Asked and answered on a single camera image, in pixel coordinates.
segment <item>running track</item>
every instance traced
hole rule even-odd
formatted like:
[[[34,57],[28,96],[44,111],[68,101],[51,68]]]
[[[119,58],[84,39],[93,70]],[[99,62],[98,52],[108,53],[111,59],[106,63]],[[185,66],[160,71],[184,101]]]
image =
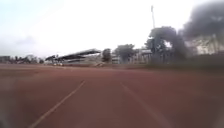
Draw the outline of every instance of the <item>running track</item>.
[[[221,74],[0,67],[0,128],[223,127]]]

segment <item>light pole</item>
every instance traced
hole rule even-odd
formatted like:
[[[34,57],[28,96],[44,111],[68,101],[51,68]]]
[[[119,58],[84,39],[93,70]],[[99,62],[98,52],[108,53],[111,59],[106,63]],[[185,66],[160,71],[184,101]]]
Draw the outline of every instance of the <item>light pole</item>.
[[[152,26],[155,28],[155,18],[154,18],[154,7],[153,5],[151,6],[151,13],[152,13]]]

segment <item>tree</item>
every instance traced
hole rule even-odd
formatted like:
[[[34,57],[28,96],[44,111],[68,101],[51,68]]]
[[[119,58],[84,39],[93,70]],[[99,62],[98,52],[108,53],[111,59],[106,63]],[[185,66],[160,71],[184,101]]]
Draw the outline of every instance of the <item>tree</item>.
[[[43,59],[40,59],[39,63],[40,64],[43,64],[44,63],[44,60]]]
[[[118,45],[115,49],[115,54],[120,56],[123,61],[128,61],[134,55],[133,48],[134,45],[132,44]]]
[[[193,9],[190,21],[184,27],[184,37],[192,40],[200,36],[213,37],[223,45],[224,1],[212,1]]]
[[[109,48],[104,49],[102,52],[102,61],[109,62],[111,60],[111,50]]]
[[[153,54],[164,56],[167,54],[165,41],[171,43],[175,58],[183,59],[186,57],[187,48],[184,41],[181,35],[179,35],[172,27],[160,27],[153,29],[145,45],[152,51]]]

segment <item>grandstand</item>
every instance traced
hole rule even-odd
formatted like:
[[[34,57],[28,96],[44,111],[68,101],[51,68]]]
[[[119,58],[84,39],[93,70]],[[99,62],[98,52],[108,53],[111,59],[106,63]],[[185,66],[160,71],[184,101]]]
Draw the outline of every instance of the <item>grandstand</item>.
[[[73,54],[59,56],[54,59],[59,65],[97,64],[101,62],[101,51],[89,49]]]

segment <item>overcast sky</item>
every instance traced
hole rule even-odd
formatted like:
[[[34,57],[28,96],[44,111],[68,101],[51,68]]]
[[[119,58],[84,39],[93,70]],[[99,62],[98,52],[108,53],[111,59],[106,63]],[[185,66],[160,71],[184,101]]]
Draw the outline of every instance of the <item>overcast sky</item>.
[[[152,28],[182,28],[206,0],[0,0],[0,55],[48,56],[90,48],[140,48]]]

